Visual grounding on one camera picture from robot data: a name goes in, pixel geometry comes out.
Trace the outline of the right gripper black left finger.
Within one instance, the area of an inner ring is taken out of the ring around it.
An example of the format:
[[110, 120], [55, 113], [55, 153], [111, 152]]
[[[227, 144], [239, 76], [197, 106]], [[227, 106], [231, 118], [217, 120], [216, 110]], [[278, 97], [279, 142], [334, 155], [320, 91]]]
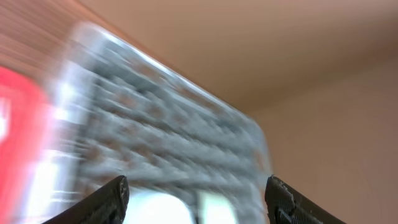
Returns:
[[43, 224], [122, 224], [128, 203], [127, 178], [119, 175]]

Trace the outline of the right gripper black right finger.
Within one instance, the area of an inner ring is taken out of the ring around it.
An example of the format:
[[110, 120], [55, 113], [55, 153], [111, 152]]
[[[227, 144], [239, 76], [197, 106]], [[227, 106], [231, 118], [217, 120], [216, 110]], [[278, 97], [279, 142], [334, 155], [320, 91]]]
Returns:
[[270, 224], [345, 224], [274, 175], [267, 180], [264, 200]]

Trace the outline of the green plastic bowl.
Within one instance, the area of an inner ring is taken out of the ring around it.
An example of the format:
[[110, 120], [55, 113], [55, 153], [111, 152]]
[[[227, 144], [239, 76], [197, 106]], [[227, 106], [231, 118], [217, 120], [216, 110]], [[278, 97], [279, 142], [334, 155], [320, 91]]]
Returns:
[[190, 208], [165, 192], [141, 190], [129, 198], [124, 224], [238, 224], [232, 203], [220, 194], [199, 191]]

